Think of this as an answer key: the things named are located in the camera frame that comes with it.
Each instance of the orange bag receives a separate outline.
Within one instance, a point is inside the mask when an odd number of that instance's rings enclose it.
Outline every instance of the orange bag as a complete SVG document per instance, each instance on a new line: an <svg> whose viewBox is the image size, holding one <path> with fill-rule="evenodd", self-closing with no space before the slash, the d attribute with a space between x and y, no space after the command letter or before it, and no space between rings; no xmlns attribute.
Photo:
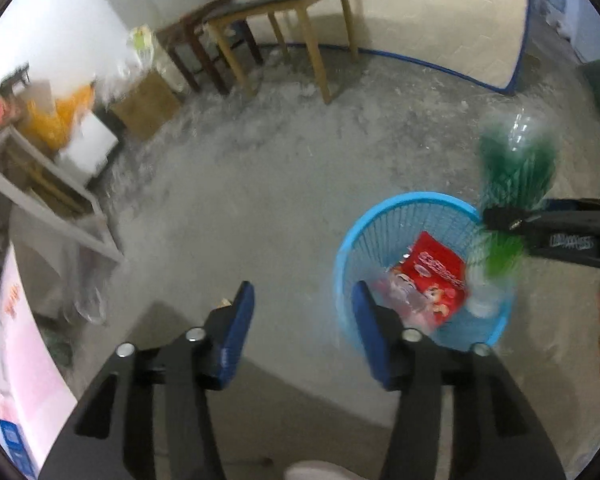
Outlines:
<svg viewBox="0 0 600 480"><path fill-rule="evenodd" d="M40 112L35 102L27 102L29 120L21 131L26 136L41 139L55 152L64 148L70 140L75 122L93 107L93 87L85 85L65 99L56 99L56 111L50 114Z"/></svg>

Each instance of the wire basket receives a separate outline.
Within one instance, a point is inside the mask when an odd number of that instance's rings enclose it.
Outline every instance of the wire basket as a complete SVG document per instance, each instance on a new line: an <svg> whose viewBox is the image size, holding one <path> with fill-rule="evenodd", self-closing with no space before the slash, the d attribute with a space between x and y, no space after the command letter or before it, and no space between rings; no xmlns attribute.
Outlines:
<svg viewBox="0 0 600 480"><path fill-rule="evenodd" d="M349 339L362 348L351 307L353 286L380 278L415 243L422 231L467 260L482 232L476 209L452 196L412 192L389 198L367 211L349 230L338 250L333 275L336 310ZM381 297L373 292L376 302ZM493 346L504 331L513 293L500 302L497 314L475 317L463 306L431 338L438 344L468 350L477 342Z"/></svg>

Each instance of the black clamp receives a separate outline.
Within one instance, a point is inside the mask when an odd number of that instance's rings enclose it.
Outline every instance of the black clamp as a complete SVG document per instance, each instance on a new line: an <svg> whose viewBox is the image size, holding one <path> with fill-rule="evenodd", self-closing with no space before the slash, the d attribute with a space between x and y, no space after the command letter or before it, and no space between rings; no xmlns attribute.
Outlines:
<svg viewBox="0 0 600 480"><path fill-rule="evenodd" d="M205 391L233 379L253 309L253 285L242 282L231 305L170 344L119 345L69 416L40 480L155 478L154 384L165 389L171 478L224 480Z"/></svg>
<svg viewBox="0 0 600 480"><path fill-rule="evenodd" d="M434 479L445 385L454 388L450 478L564 480L549 437L491 348L460 352L404 329L365 282L354 286L352 306L373 377L400 391L381 480Z"/></svg>
<svg viewBox="0 0 600 480"><path fill-rule="evenodd" d="M530 256L600 269L600 200L548 199L537 210L490 207L485 227L522 237Z"/></svg>

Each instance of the dark wooden stool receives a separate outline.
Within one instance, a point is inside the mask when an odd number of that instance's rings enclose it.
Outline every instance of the dark wooden stool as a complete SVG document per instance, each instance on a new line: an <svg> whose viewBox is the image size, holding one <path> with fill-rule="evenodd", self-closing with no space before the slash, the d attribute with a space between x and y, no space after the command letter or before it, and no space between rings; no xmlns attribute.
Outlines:
<svg viewBox="0 0 600 480"><path fill-rule="evenodd" d="M155 33L155 37L160 45L167 52L167 54L169 54L169 57L173 63L176 65L178 70L182 72L182 75L187 80L187 83L189 83L191 88L196 92L200 91L200 85L194 78L193 73L187 69L184 62L176 52L176 47L180 44L188 44L196 58L198 58L202 69L208 74L208 76L211 78L211 81L213 81L214 85L218 89L218 92L220 92L222 95L227 95L229 93L229 89L227 88L222 76L215 66L215 62L218 59L222 58L226 62L226 58L224 57L222 50L219 48L218 57L211 59L200 42L200 36L205 33L202 23L206 15L212 10L221 7L230 1L232 0L211 0L197 9L192 10L190 13L185 14L176 23L168 25L167 27L162 28ZM237 21L235 22L235 28L241 35L242 39L232 44L231 48L235 48L243 42L246 42L253 59L257 64L262 65L264 60L262 59L260 49L256 44L256 40L253 37L247 22L245 20Z"/></svg>

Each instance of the mattress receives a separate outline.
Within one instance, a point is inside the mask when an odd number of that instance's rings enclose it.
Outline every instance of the mattress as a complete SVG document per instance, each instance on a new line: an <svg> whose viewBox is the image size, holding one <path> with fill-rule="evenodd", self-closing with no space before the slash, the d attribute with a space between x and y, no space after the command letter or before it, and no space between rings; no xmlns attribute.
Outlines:
<svg viewBox="0 0 600 480"><path fill-rule="evenodd" d="M360 47L420 60L496 89L510 86L526 29L528 0L350 0ZM322 44L346 45L340 0L309 8ZM301 42L293 12L278 17ZM259 43L273 43L265 16L250 18Z"/></svg>

